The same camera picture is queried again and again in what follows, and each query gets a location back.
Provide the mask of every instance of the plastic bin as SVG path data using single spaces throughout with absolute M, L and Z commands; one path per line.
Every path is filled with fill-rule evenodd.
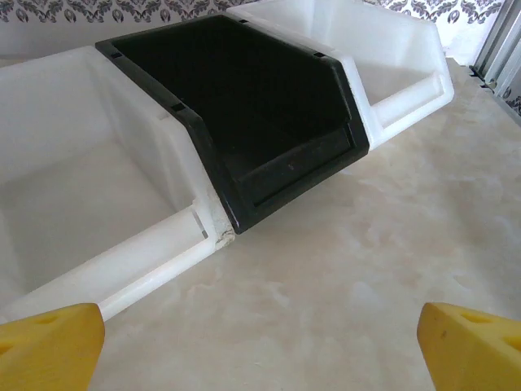
M 227 11 L 341 60 L 370 149 L 453 98 L 432 22 L 351 0 L 261 0 Z
M 0 69 L 0 323 L 104 319 L 234 238 L 186 129 L 93 47 Z
M 342 64 L 228 15 L 96 47 L 185 125 L 236 233 L 364 156 Z

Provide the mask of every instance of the bin front opening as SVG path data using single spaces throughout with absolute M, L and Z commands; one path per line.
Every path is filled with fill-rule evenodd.
M 97 44 L 187 128 L 237 233 L 364 156 L 342 65 L 225 15 Z
M 115 47 L 203 118 L 237 180 L 349 118 L 319 58 L 224 16 Z

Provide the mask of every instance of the marble countertop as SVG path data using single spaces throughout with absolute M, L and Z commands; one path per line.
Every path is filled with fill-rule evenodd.
M 107 322 L 90 390 L 433 390 L 423 304 L 521 319 L 521 129 L 454 101 Z

